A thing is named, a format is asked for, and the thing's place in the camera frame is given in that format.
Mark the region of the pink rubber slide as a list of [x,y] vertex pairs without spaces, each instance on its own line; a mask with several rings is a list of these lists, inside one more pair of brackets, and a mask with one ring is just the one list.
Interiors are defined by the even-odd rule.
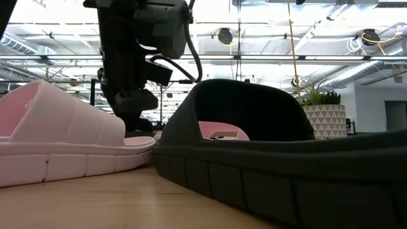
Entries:
[[0,188],[111,174],[148,163],[155,139],[43,80],[0,98]]
[[248,135],[241,128],[228,123],[199,121],[198,125],[204,139],[249,141]]

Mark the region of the black rubber slide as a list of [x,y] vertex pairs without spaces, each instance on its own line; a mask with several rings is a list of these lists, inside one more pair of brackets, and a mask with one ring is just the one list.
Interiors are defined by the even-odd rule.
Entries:
[[[209,140],[199,121],[249,141]],[[407,229],[407,129],[318,140],[297,100],[235,80],[193,87],[153,148],[158,173],[301,229]]]

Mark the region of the silver ventilation duct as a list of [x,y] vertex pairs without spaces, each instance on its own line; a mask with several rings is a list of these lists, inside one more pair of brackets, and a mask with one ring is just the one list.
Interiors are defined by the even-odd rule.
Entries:
[[[402,43],[400,47],[389,48],[387,50],[387,56],[405,57],[405,60],[407,60],[407,46]],[[385,64],[383,63],[383,60],[378,59],[363,62],[358,66],[346,67],[332,74],[326,81],[320,84],[320,87],[334,88],[337,86],[343,86],[384,68]]]

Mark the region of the grey door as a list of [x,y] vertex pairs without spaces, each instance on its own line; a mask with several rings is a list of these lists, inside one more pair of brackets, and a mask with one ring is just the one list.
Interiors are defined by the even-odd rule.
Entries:
[[407,101],[385,101],[386,130],[407,128]]

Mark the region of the green plant in patterned pot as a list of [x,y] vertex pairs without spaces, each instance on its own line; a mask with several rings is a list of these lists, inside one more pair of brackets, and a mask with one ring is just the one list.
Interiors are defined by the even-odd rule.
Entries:
[[305,97],[301,105],[314,130],[316,139],[334,139],[347,136],[345,106],[341,95],[326,89],[320,83],[301,83]]

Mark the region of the black aluminium frame rail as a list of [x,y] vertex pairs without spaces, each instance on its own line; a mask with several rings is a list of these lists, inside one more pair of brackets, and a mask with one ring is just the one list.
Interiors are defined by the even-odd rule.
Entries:
[[90,105],[95,105],[95,86],[96,86],[96,79],[91,79],[91,86],[90,86]]

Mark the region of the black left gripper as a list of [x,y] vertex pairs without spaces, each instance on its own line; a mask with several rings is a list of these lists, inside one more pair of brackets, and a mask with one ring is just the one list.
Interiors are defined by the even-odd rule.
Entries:
[[100,76],[101,90],[114,113],[126,115],[126,132],[136,131],[138,121],[140,131],[153,132],[153,124],[145,118],[139,118],[139,113],[156,109],[158,99],[145,88],[146,79],[134,63],[105,60]]

